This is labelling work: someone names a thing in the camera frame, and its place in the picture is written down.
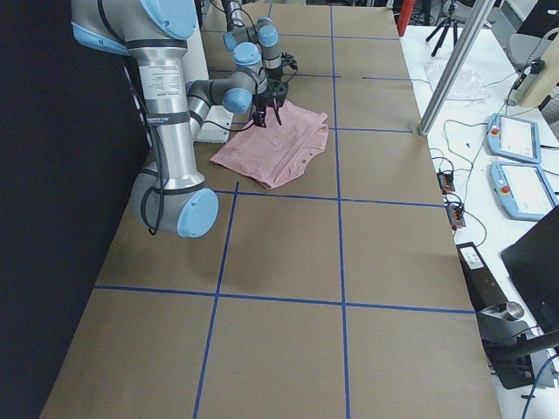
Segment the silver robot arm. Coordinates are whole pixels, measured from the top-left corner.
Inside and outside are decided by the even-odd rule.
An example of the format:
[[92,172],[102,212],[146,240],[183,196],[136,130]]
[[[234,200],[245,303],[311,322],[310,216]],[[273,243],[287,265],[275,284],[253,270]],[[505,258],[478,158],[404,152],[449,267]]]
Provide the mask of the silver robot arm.
[[233,50],[242,43],[259,46],[267,75],[274,80],[288,83],[298,72],[295,57],[280,48],[277,28],[269,17],[260,17],[257,22],[243,9],[242,1],[222,1],[221,6],[212,5],[225,15],[227,32],[224,34],[225,48]]
[[194,143],[214,106],[249,113],[263,127],[268,110],[279,110],[288,92],[283,78],[295,58],[279,46],[269,17],[245,24],[239,1],[223,2],[224,44],[234,70],[225,79],[187,79],[190,38],[198,26],[191,1],[75,1],[76,41],[94,50],[131,57],[141,87],[133,90],[151,141],[150,155],[137,175],[131,201],[151,234],[201,237],[216,221],[217,195],[197,170]]

